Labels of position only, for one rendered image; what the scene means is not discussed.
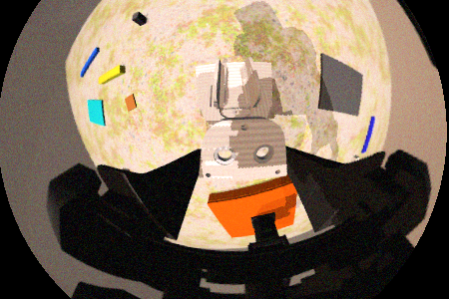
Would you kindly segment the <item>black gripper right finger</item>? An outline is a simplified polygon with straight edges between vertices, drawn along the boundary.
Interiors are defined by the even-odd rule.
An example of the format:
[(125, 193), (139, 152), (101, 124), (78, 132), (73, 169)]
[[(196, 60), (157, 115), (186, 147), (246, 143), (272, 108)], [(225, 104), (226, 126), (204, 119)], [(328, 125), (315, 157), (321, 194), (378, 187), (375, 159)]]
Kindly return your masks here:
[(379, 150), (356, 162), (340, 163), (308, 151), (285, 147), (287, 174), (292, 179), (313, 233), (333, 226), (331, 221), (364, 175), (382, 165), (386, 151)]

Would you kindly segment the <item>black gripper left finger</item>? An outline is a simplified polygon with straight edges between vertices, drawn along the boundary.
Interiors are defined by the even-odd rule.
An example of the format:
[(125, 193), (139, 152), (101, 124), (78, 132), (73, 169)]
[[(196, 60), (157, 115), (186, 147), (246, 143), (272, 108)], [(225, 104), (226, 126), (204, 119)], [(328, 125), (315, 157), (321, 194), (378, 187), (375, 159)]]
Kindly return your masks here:
[(135, 199), (166, 238), (178, 241), (186, 209), (200, 177), (201, 153), (201, 149), (190, 151), (146, 173), (101, 164), (97, 169), (108, 189)]

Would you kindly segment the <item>teal flat plate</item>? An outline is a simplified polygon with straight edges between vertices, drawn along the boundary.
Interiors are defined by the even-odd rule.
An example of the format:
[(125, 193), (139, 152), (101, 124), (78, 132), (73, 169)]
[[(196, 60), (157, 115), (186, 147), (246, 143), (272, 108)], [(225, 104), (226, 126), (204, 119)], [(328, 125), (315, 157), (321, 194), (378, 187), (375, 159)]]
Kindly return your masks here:
[(91, 123), (101, 124), (101, 127), (106, 127), (107, 122), (105, 122), (103, 100), (88, 99), (88, 107), (89, 120), (91, 120)]

